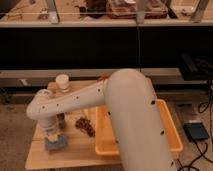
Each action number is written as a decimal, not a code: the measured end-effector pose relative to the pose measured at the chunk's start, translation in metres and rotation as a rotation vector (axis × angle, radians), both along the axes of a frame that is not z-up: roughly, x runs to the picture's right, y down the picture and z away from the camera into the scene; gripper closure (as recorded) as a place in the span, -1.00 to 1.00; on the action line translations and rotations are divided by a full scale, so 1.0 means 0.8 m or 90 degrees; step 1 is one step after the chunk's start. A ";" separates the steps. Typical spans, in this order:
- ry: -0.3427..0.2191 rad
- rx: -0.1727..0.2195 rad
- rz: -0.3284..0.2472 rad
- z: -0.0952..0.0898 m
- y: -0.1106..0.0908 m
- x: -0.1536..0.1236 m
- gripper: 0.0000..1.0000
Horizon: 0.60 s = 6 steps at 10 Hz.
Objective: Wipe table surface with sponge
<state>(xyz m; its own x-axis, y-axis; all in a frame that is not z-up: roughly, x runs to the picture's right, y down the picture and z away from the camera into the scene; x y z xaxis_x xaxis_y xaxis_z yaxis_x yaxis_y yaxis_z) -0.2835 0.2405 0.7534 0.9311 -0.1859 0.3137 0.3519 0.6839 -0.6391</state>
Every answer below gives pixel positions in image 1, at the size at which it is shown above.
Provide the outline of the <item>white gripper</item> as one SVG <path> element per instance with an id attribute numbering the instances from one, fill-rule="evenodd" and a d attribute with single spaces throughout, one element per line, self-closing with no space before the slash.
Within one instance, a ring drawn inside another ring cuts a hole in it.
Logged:
<path id="1" fill-rule="evenodd" d="M 43 127 L 42 130 L 46 136 L 51 136 L 60 133 L 59 125 L 57 123 L 52 124 L 48 127 Z"/>

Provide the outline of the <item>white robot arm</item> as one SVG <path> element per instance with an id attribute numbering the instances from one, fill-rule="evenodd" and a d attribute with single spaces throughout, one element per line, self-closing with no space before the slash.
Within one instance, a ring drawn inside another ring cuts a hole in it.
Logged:
<path id="1" fill-rule="evenodd" d="M 57 114 L 98 105 L 108 109 L 125 171 L 177 171 L 152 84 L 137 70 L 118 70 L 62 97 L 43 89 L 28 105 L 27 116 L 47 127 Z"/>

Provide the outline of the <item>red object behind arm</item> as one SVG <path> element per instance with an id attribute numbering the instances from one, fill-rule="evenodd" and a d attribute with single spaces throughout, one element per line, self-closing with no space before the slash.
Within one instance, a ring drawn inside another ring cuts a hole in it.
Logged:
<path id="1" fill-rule="evenodd" d="M 97 81 L 98 81 L 98 82 L 99 82 L 99 81 L 103 81 L 103 80 L 108 79 L 109 77 L 110 77 L 109 75 L 100 76 L 100 77 L 97 79 Z"/>

